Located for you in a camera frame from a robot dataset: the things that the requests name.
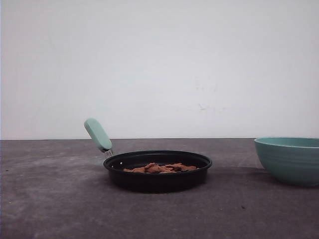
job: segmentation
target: white wall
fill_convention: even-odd
[[[3,139],[319,137],[317,0],[2,0]]]

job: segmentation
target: green bowl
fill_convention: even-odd
[[[264,137],[255,146],[261,164],[279,181],[319,185],[319,138]]]

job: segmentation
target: frying pan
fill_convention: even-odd
[[[122,188],[143,192],[185,190],[203,183],[207,169],[212,165],[212,161],[204,155],[173,150],[137,151],[112,156],[112,143],[100,123],[96,119],[89,118],[84,126],[98,149],[107,156],[103,165],[109,170],[111,181]],[[123,171],[124,168],[143,167],[151,162],[159,165],[182,163],[196,166],[198,169],[157,174]]]

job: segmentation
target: gray table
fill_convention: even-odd
[[[319,188],[284,185],[252,139],[118,139],[114,152],[174,149],[213,160],[182,192],[114,186],[91,140],[1,142],[2,239],[316,239]]]

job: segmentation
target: mint green handle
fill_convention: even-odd
[[[106,152],[112,148],[112,142],[105,133],[101,124],[94,118],[89,118],[84,122],[84,127],[88,131],[92,140],[101,152]]]

